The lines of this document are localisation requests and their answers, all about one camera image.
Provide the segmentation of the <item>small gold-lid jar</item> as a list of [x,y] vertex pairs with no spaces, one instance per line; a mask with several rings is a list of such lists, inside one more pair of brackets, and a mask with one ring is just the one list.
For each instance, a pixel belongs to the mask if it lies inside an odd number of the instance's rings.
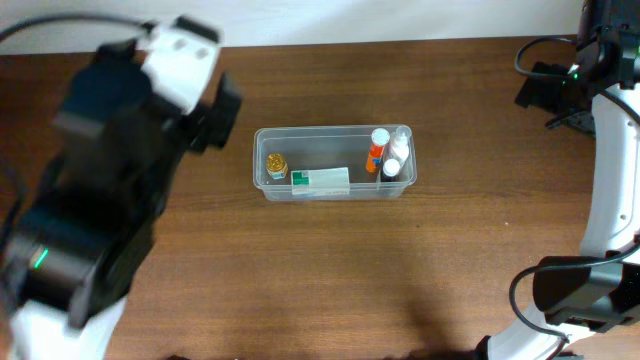
[[284,179],[288,172],[285,157],[280,153],[269,154],[266,158],[266,170],[272,179]]

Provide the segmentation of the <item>white spray bottle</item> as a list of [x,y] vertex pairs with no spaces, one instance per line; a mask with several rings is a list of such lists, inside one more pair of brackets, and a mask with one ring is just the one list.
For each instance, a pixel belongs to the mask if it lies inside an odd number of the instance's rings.
[[394,159],[400,164],[400,167],[403,167],[410,155],[411,137],[412,130],[408,126],[397,127],[391,134],[384,161]]

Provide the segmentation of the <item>orange tube white cap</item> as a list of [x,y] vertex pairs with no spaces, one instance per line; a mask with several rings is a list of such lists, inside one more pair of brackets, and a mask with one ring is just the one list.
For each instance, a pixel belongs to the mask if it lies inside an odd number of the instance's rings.
[[384,128],[376,128],[371,133],[371,146],[366,162],[366,170],[369,173],[376,173],[381,164],[385,148],[390,141],[390,133]]

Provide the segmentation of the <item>black bottle white cap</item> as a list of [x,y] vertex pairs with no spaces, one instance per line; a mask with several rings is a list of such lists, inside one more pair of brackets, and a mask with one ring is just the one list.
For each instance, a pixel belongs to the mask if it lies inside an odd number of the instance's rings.
[[381,183],[395,182],[401,170],[400,163],[393,158],[386,160],[379,173],[379,181]]

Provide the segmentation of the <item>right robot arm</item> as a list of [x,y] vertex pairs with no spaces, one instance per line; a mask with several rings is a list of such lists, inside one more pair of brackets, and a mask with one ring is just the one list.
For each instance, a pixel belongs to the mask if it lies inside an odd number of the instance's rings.
[[566,359],[566,348],[639,321],[639,4],[583,4],[573,64],[538,62],[516,102],[594,137],[593,192],[577,256],[548,256],[509,287],[516,316],[474,359]]

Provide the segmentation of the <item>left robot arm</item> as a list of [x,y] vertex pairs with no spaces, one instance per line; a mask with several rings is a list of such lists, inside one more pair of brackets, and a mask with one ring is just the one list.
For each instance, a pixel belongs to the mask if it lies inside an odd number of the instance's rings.
[[73,78],[53,125],[63,145],[36,198],[4,233],[1,303],[14,359],[100,359],[153,246],[176,170],[227,143],[242,98],[220,48],[179,37],[143,61],[104,45]]

